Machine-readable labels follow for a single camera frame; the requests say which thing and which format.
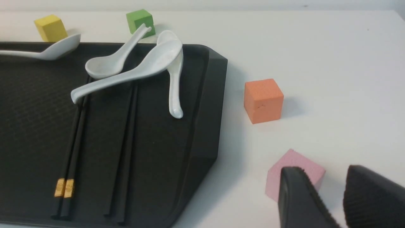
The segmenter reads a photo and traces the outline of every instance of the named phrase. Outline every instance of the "textured tray surface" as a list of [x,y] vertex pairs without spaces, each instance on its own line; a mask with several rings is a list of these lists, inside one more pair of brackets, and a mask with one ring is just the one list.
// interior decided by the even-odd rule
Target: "textured tray surface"
[[[46,47],[41,43],[0,44],[0,49],[41,51]],[[5,196],[0,199],[0,220],[45,226],[117,226],[117,205],[113,203],[111,218],[103,217],[103,213],[125,137],[131,83],[90,95],[71,221],[52,220],[50,213],[77,108],[70,100],[70,91],[86,82],[84,64],[88,59],[109,55],[119,47],[82,43],[73,53],[53,62],[0,56],[0,195]],[[138,45],[124,71],[138,65],[152,47]],[[166,71],[138,81],[126,226],[165,227],[161,224],[176,209],[185,171],[193,162],[193,123],[209,51],[186,45],[184,55],[182,119],[173,118],[168,111]],[[215,159],[208,156],[199,164],[202,168],[196,182]]]

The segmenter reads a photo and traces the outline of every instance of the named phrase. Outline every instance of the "green block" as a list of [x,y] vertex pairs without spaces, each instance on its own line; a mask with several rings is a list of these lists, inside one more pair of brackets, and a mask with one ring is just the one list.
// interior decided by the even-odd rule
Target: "green block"
[[129,31],[131,34],[134,34],[134,32],[142,25],[145,24],[146,27],[152,27],[152,30],[145,34],[145,37],[150,37],[156,34],[155,32],[155,27],[153,25],[153,17],[152,14],[150,14],[148,11],[141,9],[138,11],[134,11],[131,13],[127,13],[127,21],[128,21],[128,26],[129,26]]

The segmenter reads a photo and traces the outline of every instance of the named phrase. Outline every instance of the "white table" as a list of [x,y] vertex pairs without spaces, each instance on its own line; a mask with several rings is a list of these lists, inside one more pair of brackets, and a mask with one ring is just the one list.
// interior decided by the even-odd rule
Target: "white table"
[[[33,20],[50,13],[83,42],[130,37],[125,12],[0,12],[0,41],[40,41]],[[289,148],[326,168],[320,195],[343,227],[350,164],[405,185],[405,22],[394,11],[151,13],[157,32],[229,60],[219,157],[176,228],[278,227],[264,187]],[[252,125],[244,82],[266,78],[285,95],[283,116]]]

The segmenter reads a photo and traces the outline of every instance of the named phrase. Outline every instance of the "yellow block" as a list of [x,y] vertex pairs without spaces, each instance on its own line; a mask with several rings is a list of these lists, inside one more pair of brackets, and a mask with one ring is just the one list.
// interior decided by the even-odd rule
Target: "yellow block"
[[62,20],[55,15],[37,19],[34,23],[45,42],[58,42],[68,37]]

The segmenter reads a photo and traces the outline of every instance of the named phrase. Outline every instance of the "black tray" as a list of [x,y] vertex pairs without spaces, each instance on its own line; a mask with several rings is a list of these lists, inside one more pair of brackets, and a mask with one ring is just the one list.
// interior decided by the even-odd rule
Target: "black tray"
[[[168,111],[167,71],[89,96],[70,218],[50,216],[56,181],[80,111],[70,91],[88,80],[87,60],[112,54],[121,45],[81,43],[71,54],[49,62],[0,56],[0,222],[163,228],[180,216],[218,153],[227,60],[201,45],[183,47],[184,117],[180,120]],[[0,43],[0,49],[27,51],[48,46]],[[138,65],[153,46],[138,44],[123,71]],[[126,129],[134,86],[135,126]],[[134,135],[131,172],[126,219],[119,225],[116,202],[111,216],[103,214],[129,131]]]

